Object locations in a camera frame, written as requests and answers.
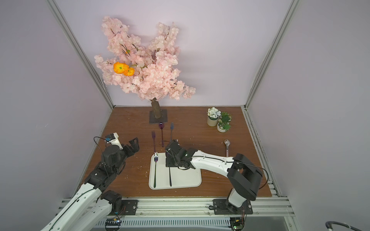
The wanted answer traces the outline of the rainbow iridescent fork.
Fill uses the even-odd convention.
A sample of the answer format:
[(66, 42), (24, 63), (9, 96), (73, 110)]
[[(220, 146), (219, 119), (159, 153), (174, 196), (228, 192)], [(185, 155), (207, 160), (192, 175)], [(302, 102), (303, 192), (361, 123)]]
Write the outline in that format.
[(154, 171), (154, 188), (156, 188), (157, 186), (157, 162), (158, 162), (158, 159), (159, 159), (159, 156), (158, 156), (158, 152), (155, 152), (154, 154), (154, 162), (155, 162), (155, 171)]

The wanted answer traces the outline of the white square tray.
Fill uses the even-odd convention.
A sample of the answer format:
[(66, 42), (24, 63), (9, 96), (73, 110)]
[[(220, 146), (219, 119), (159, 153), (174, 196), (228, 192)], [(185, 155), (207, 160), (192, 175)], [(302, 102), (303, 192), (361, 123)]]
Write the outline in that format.
[(199, 169), (180, 170), (176, 167), (171, 167), (172, 187), (169, 184), (169, 170), (166, 167), (166, 154), (158, 153), (159, 159), (157, 162), (157, 186), (154, 188), (154, 171), (155, 162), (154, 154), (150, 158), (149, 171), (149, 187), (152, 190), (166, 190), (179, 188), (192, 188), (201, 185), (202, 177)]

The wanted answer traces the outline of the dark purple spoon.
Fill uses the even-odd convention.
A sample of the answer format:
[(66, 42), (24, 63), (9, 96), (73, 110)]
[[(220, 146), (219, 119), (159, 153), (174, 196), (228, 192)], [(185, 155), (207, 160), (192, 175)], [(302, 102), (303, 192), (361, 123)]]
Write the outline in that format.
[(168, 167), (168, 170), (169, 170), (169, 184), (170, 184), (170, 187), (172, 187), (171, 168), (170, 168), (170, 167)]

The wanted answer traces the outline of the blue fork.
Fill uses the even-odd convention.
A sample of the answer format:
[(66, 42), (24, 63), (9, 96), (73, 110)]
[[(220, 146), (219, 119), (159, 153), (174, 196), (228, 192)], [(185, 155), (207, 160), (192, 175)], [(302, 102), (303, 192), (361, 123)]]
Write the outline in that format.
[(173, 122), (170, 125), (170, 130), (171, 130), (171, 133), (170, 133), (170, 142), (171, 142), (172, 141), (173, 130), (174, 130), (174, 123)]

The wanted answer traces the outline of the silver pink spoon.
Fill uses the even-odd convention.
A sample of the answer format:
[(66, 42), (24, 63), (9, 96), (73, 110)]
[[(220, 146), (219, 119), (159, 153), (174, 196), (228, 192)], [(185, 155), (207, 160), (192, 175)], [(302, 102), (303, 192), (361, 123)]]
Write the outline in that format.
[(226, 148), (226, 157), (229, 157), (229, 146), (230, 146), (230, 140), (225, 139), (224, 140), (225, 148)]

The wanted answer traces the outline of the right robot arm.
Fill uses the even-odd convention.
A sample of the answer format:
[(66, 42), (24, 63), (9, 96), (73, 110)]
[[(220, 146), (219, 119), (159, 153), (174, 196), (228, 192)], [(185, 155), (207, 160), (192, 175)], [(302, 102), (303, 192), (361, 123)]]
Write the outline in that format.
[(171, 167), (203, 169), (228, 178), (233, 186), (225, 203), (228, 210), (241, 208), (248, 200), (256, 200), (259, 190), (267, 184), (261, 184), (263, 177), (270, 180), (264, 168), (254, 165), (243, 154), (236, 154), (235, 157), (211, 155), (198, 149), (185, 149), (177, 140), (171, 141), (165, 151)]

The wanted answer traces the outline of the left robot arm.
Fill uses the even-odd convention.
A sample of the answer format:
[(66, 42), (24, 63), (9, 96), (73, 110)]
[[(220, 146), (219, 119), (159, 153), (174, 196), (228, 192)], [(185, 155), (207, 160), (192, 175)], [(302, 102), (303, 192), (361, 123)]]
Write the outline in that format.
[(122, 196), (106, 189), (121, 174), (126, 159), (139, 152), (140, 146), (137, 137), (123, 145), (116, 133), (113, 136), (114, 139), (106, 141), (110, 145), (102, 152), (101, 161), (44, 231), (89, 231), (103, 217), (121, 211)]

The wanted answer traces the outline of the purple fork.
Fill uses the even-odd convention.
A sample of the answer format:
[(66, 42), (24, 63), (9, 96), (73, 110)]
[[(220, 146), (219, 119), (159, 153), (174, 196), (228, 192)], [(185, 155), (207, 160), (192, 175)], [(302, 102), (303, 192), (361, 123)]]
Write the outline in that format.
[(151, 132), (151, 136), (152, 136), (152, 140), (153, 140), (153, 150), (154, 150), (154, 153), (156, 153), (156, 142), (155, 142), (155, 139), (156, 139), (156, 133), (155, 131), (152, 131)]

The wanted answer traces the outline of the left circuit board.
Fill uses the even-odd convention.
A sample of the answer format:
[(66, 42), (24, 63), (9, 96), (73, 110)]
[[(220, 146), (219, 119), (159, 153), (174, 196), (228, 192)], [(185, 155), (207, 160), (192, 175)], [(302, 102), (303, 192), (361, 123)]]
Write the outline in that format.
[(107, 218), (105, 231), (118, 231), (121, 228), (122, 220), (118, 218)]

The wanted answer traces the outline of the pink cherry blossom tree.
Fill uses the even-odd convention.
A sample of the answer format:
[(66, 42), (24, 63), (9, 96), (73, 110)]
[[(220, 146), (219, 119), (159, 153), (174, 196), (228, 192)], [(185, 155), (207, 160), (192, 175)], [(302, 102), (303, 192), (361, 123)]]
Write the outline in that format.
[[(102, 20), (102, 31), (108, 39), (107, 49), (114, 58), (94, 57), (96, 66), (102, 71), (107, 85), (120, 86), (125, 93), (134, 93), (142, 100), (158, 102), (169, 97), (180, 100), (191, 98), (196, 89), (186, 85), (178, 77), (180, 49), (175, 45), (179, 28), (172, 24), (157, 24), (157, 36), (147, 45), (141, 44), (139, 36), (129, 34), (129, 26), (117, 18), (106, 16)], [(135, 69), (133, 76), (117, 74), (113, 70), (116, 62), (125, 63)]]

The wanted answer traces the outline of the orange artificial flower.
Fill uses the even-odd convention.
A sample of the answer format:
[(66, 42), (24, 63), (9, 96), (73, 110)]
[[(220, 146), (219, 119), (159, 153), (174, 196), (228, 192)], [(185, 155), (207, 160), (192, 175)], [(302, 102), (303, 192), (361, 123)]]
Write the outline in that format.
[(125, 76), (133, 76), (135, 74), (135, 69), (130, 67), (125, 63), (116, 62), (113, 65), (113, 70), (117, 74), (123, 74)]

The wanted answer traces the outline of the dark metal tree base plate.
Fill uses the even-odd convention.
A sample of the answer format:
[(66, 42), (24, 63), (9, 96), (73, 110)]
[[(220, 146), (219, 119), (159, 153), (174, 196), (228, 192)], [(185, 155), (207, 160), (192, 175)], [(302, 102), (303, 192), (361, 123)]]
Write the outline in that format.
[(155, 118), (153, 111), (149, 112), (149, 124), (157, 124), (157, 123), (166, 123), (168, 122), (168, 112), (167, 109), (161, 110), (161, 117)]

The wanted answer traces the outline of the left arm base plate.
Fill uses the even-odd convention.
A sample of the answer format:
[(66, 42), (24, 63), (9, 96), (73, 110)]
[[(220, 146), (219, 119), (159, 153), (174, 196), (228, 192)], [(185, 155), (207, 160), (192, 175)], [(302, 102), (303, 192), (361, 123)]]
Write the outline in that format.
[(122, 199), (121, 201), (121, 211), (119, 216), (134, 216), (136, 215), (138, 200)]

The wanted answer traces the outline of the aluminium front rail frame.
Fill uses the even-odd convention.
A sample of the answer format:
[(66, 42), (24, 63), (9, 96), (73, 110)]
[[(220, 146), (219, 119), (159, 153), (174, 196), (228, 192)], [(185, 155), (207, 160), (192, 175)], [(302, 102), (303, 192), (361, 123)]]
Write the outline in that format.
[[(230, 217), (245, 218), (246, 216), (215, 215), (213, 210), (208, 209), (208, 207), (213, 204), (214, 199), (227, 199), (225, 197), (122, 197), (122, 199), (138, 200), (139, 202), (136, 215), (134, 216), (119, 216), (119, 213), (117, 212), (111, 212), (107, 215), (123, 219), (124, 221), (122, 222), (121, 227), (126, 226), (127, 217), (133, 217), (136, 220), (152, 218), (152, 222), (147, 223), (148, 226), (159, 225), (161, 223), (161, 218), (169, 218), (169, 222), (166, 223), (167, 225), (180, 227), (187, 224), (186, 222), (182, 222), (182, 218), (186, 217), (199, 217), (199, 221), (196, 224), (200, 225), (207, 217), (223, 217), (223, 220), (226, 221), (229, 220)], [(292, 206), (286, 197), (258, 197), (256, 200), (250, 202), (253, 210), (252, 215), (270, 217), (292, 217), (295, 215)]]

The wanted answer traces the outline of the right corner aluminium post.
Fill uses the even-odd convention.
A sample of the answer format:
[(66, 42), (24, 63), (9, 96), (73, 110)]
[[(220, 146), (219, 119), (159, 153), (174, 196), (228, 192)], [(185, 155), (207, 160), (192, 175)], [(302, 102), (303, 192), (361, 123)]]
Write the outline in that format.
[(264, 56), (255, 76), (252, 82), (252, 86), (249, 92), (249, 95), (247, 97), (246, 104), (244, 105), (244, 109), (248, 110), (248, 107), (250, 106), (260, 84), (262, 83), (262, 80), (268, 71), (269, 66), (271, 65), (271, 62), (278, 50), (279, 45), (281, 44), (281, 41), (283, 39), (283, 36), (285, 35), (285, 32), (289, 26), (290, 21), (293, 18), (293, 15), (296, 11), (296, 8), (298, 4), (300, 3), (299, 0), (293, 0), (291, 1), (289, 8), (283, 18), (283, 21), (277, 31), (276, 36), (274, 37), (271, 46), (269, 47), (266, 55)]

